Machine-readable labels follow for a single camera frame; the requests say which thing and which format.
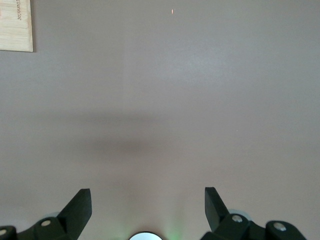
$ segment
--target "wooden board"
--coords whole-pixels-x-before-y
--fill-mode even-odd
[[[33,52],[30,0],[0,0],[0,50]]]

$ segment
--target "bolt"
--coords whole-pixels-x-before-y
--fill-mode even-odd
[[[51,223],[50,220],[45,220],[45,221],[43,221],[43,222],[41,223],[41,226],[42,226],[42,227],[46,227],[46,226],[50,225],[50,223]]]
[[[242,218],[239,215],[233,215],[232,220],[235,221],[236,223],[242,222]]]
[[[285,227],[285,225],[283,225],[283,224],[280,223],[280,222],[275,222],[275,223],[273,224],[273,226],[274,226],[275,229],[277,229],[277,230],[279,230],[279,231],[282,231],[282,232],[284,232],[285,230],[287,230],[287,228]]]
[[[1,229],[0,230],[0,236],[5,235],[7,233],[6,229]]]

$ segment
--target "light wood panel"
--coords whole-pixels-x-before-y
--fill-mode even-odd
[[[33,52],[30,0],[0,0],[0,50]]]

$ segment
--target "gray surface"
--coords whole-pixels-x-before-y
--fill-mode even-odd
[[[197,240],[214,186],[318,239],[318,0],[32,8],[35,53],[0,52],[0,225],[91,188],[82,240]]]

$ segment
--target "screw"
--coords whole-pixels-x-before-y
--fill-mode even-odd
[[[242,218],[239,215],[233,215],[232,216],[232,220],[237,222],[237,223],[241,223],[242,222]]]
[[[280,222],[275,222],[273,224],[273,226],[275,227],[275,229],[279,230],[279,231],[282,231],[284,232],[285,230],[287,230],[287,228],[285,227],[285,225],[283,225],[282,223]]]
[[[6,229],[1,229],[0,230],[0,236],[5,235],[7,233]]]
[[[45,220],[45,221],[43,221],[43,222],[41,223],[41,226],[42,226],[42,227],[46,227],[46,226],[50,225],[50,223],[51,223],[50,220]]]

